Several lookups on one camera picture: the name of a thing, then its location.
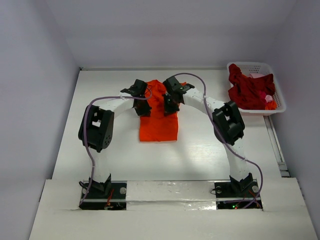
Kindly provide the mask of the orange t shirt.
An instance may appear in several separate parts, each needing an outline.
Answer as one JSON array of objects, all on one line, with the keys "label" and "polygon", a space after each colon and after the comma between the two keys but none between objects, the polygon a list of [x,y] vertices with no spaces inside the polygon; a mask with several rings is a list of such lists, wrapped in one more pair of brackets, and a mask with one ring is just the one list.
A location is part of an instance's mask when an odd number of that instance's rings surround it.
[{"label": "orange t shirt", "polygon": [[178,140],[178,114],[165,115],[164,97],[166,88],[157,79],[147,82],[145,96],[151,107],[150,116],[140,117],[139,140],[143,143],[175,142]]}]

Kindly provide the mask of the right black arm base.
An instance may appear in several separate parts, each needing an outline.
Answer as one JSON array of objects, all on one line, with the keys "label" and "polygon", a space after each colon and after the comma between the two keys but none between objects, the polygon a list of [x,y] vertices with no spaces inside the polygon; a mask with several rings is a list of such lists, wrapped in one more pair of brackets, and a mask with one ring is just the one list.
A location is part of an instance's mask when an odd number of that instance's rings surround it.
[{"label": "right black arm base", "polygon": [[218,181],[214,182],[210,193],[215,196],[218,210],[262,209],[263,204],[260,195],[257,195],[258,191],[256,180],[242,192],[233,190],[229,181]]}]

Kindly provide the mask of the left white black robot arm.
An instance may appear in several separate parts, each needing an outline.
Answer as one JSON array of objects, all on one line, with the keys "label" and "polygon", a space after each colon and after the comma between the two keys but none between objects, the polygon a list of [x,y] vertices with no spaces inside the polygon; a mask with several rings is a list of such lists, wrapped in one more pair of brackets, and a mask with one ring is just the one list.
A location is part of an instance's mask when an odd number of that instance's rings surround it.
[{"label": "left white black robot arm", "polygon": [[92,163],[88,184],[80,182],[80,186],[85,190],[85,197],[95,193],[104,198],[110,194],[111,174],[105,166],[101,152],[112,141],[114,120],[131,109],[134,109],[139,117],[150,116],[152,108],[147,100],[151,96],[148,84],[137,79],[132,86],[122,89],[118,95],[95,98],[85,108],[78,132],[78,138]]}]

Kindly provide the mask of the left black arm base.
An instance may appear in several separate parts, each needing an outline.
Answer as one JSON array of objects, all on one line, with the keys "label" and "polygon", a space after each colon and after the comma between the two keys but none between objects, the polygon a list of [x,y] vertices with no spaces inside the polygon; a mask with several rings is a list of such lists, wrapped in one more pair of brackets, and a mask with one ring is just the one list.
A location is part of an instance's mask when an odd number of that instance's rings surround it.
[{"label": "left black arm base", "polygon": [[81,204],[79,208],[82,210],[109,210],[109,211],[117,211],[117,210],[126,210],[127,201],[126,201],[126,193],[127,193],[127,182],[112,182],[111,188],[109,192],[104,195],[104,193],[90,188],[86,198],[83,200],[85,196],[88,182],[85,182],[84,188],[82,189],[80,201]]}]

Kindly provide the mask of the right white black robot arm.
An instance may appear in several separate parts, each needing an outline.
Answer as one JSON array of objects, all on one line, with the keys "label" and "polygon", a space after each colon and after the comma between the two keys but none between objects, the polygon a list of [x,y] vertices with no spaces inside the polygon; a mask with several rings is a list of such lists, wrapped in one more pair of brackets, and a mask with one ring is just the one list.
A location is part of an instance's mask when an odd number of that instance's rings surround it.
[{"label": "right white black robot arm", "polygon": [[215,137],[224,145],[229,163],[230,190],[235,196],[242,196],[253,183],[253,176],[247,166],[242,138],[245,124],[234,101],[223,102],[207,96],[187,83],[181,84],[175,76],[167,78],[165,87],[164,113],[171,115],[179,111],[179,105],[193,107],[208,115]]}]

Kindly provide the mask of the dark red t shirt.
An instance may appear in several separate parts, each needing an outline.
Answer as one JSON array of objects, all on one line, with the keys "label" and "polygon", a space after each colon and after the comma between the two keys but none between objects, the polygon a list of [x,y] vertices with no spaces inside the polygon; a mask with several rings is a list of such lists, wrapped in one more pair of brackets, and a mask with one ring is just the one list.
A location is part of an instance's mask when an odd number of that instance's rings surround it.
[{"label": "dark red t shirt", "polygon": [[243,110],[265,110],[267,102],[274,101],[276,92],[274,75],[268,74],[258,78],[245,76],[234,63],[228,67],[229,82],[233,85],[228,90],[231,101]]}]

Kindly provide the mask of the white plastic basket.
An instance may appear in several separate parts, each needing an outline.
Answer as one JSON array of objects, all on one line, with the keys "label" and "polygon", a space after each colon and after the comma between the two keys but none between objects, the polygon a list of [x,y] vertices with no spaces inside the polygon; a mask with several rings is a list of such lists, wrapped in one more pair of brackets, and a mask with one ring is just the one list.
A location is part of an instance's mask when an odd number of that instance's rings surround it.
[{"label": "white plastic basket", "polygon": [[242,112],[245,115],[270,116],[276,113],[283,113],[287,109],[285,99],[283,97],[280,85],[278,83],[278,79],[276,78],[274,71],[268,64],[262,63],[262,62],[243,62],[243,61],[230,62],[227,64],[227,67],[226,67],[228,75],[230,74],[229,66],[231,64],[237,65],[240,68],[242,74],[244,74],[247,77],[259,78],[261,76],[273,74],[275,94],[272,96],[272,98],[277,103],[276,110],[245,110],[245,109],[239,108],[240,112]]}]

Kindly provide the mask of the small orange cloth in basket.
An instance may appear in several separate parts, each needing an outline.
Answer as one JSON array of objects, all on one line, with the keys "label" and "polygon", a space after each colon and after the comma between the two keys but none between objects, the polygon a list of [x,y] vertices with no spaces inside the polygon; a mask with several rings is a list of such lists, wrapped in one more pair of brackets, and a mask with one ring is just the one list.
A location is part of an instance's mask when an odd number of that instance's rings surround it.
[{"label": "small orange cloth in basket", "polygon": [[266,111],[273,111],[273,110],[276,110],[278,107],[276,101],[272,100],[272,101],[269,101],[266,103],[265,105],[265,110]]}]

